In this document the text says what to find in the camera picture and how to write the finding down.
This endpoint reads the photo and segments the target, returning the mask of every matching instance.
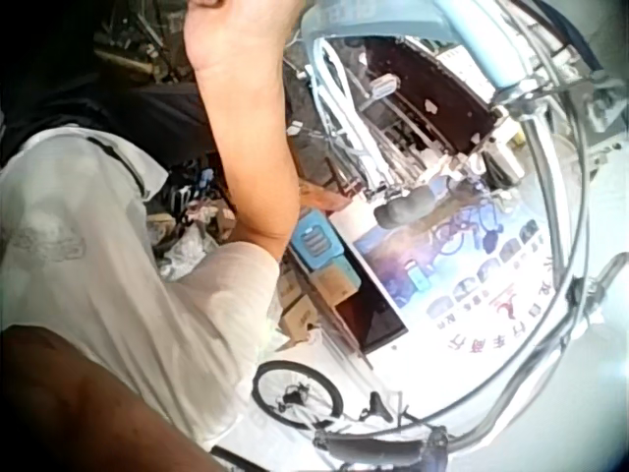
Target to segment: white shirt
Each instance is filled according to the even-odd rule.
[[[163,282],[137,172],[152,197],[166,172],[119,137],[62,127],[32,137],[0,174],[0,315],[77,346],[210,449],[245,412],[277,261],[249,243]]]

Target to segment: hand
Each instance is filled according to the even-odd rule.
[[[186,52],[196,73],[281,61],[304,0],[189,0]]]

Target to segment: bicycle tire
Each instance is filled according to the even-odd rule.
[[[264,374],[271,371],[292,371],[292,372],[297,372],[298,374],[303,374],[305,376],[308,376],[312,380],[318,382],[323,388],[325,388],[325,391],[327,391],[327,393],[330,395],[330,398],[332,399],[332,412],[330,413],[329,416],[332,416],[334,418],[340,418],[341,415],[343,414],[344,405],[343,405],[343,397],[341,396],[341,392],[334,385],[334,383],[332,383],[332,381],[328,377],[326,377],[324,374],[308,366],[305,366],[304,364],[299,364],[297,362],[269,361],[269,362],[265,362],[264,364],[261,364],[257,368],[256,376],[254,377],[254,390],[252,392],[252,395],[254,398],[254,402],[257,404],[257,406],[259,406],[259,408],[264,413],[266,413],[268,416],[273,418],[275,421],[278,421],[279,423],[283,425],[290,426],[291,428],[295,428],[297,430],[308,429],[308,426],[305,425],[304,423],[287,420],[283,416],[277,414],[264,402],[264,400],[262,400],[262,397],[259,393],[259,388],[258,388],[259,380],[262,378]],[[332,423],[333,422],[330,420],[323,420],[317,423],[313,423],[313,426],[318,430],[322,430],[330,426]]]
[[[439,253],[442,256],[454,256],[456,253],[458,253],[459,251],[461,251],[461,248],[463,248],[463,243],[465,241],[465,235],[463,234],[463,232],[461,231],[457,231],[456,233],[454,233],[454,235],[449,238],[447,241],[444,241],[442,238],[439,237],[439,231],[445,227],[451,227],[451,223],[450,222],[446,222],[443,224],[440,224],[439,226],[437,226],[434,229],[433,235],[434,235],[434,239],[435,241],[437,241],[438,244],[442,244],[443,246],[445,246],[446,244],[452,244],[452,242],[454,241],[455,238],[460,238],[459,243],[456,245],[456,249],[453,249],[452,251],[443,251],[443,246],[441,246],[441,248],[439,248]]]
[[[267,469],[264,469],[263,467],[254,464],[250,460],[247,460],[246,458],[241,457],[240,455],[235,454],[234,452],[227,450],[220,445],[216,445],[215,447],[213,447],[209,453],[213,457],[224,460],[225,462],[235,465],[239,469],[242,469],[246,472],[268,472]]]

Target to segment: bicycle wheel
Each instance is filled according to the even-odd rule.
[[[452,222],[448,221],[437,226],[434,231],[434,240],[439,246],[442,256],[453,256],[463,247],[465,235],[463,231],[454,229]]]
[[[227,449],[223,449],[219,445],[213,447],[209,453],[216,459],[216,462],[230,472],[268,472],[266,469],[252,463],[250,460],[234,452],[230,452]]]
[[[253,397],[268,416],[298,430],[309,429],[309,424],[318,430],[327,428],[334,422],[329,418],[343,414],[343,397],[334,383],[297,362],[270,361],[259,366]],[[305,422],[304,415],[312,420]]]

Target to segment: forearm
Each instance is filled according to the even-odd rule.
[[[243,239],[274,241],[272,256],[279,259],[299,212],[298,178],[286,141],[281,56],[239,61],[197,80],[238,212],[236,236],[240,231],[240,236],[247,233]]]
[[[3,401],[67,470],[220,470],[58,335],[13,327],[1,342]]]

